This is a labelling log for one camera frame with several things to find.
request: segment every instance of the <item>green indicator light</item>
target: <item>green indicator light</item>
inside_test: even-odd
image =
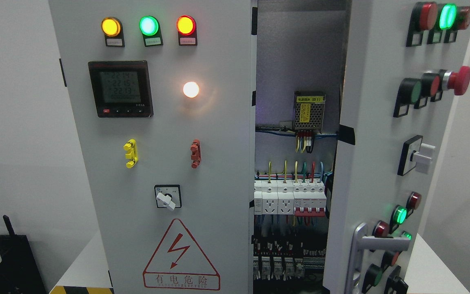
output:
[[[450,29],[454,21],[457,18],[457,6],[455,4],[446,4],[442,8],[442,13],[440,13],[440,29],[442,30],[448,30]]]
[[[403,206],[398,205],[395,209],[395,213],[393,214],[393,221],[396,222],[398,225],[401,225],[405,221],[406,216],[407,209]]]
[[[406,236],[407,238],[409,238],[409,240],[412,239],[412,235],[411,235],[410,233],[406,232],[406,231],[404,231],[404,232],[402,233],[402,236]]]
[[[422,92],[422,82],[418,81],[412,87],[411,104],[416,104],[416,102],[418,102],[418,99],[420,98],[421,92]]]
[[[152,16],[145,16],[140,19],[139,28],[143,35],[153,36],[159,31],[159,22]]]

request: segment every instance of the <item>selector switch knob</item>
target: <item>selector switch knob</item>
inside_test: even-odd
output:
[[[393,272],[388,277],[384,294],[407,294],[409,286],[400,277],[400,266],[396,266]]]

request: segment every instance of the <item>electrical control cabinet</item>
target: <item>electrical control cabinet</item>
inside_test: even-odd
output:
[[[403,286],[470,77],[456,5],[50,0],[114,291]]]

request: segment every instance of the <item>digital power meter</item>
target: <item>digital power meter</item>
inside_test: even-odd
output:
[[[98,117],[151,117],[148,63],[142,61],[88,62]]]

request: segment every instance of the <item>lightning bolt symbol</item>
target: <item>lightning bolt symbol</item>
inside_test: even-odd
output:
[[[182,250],[181,252],[181,255],[179,255],[179,257],[177,258],[177,260],[175,260],[175,262],[172,262],[171,263],[171,266],[170,266],[170,269],[174,268],[175,266],[177,266],[177,262],[179,261],[179,259],[181,259],[181,257],[186,253],[186,251],[190,248],[190,246],[184,246],[184,247],[181,247],[181,248],[175,248],[174,247],[177,245],[177,243],[181,240],[182,238],[182,234],[179,233],[177,235],[177,237],[175,238],[175,240],[173,241],[173,243],[171,244],[170,246],[170,249],[168,249],[168,253],[170,252],[173,252],[173,251],[179,251],[179,250]]]

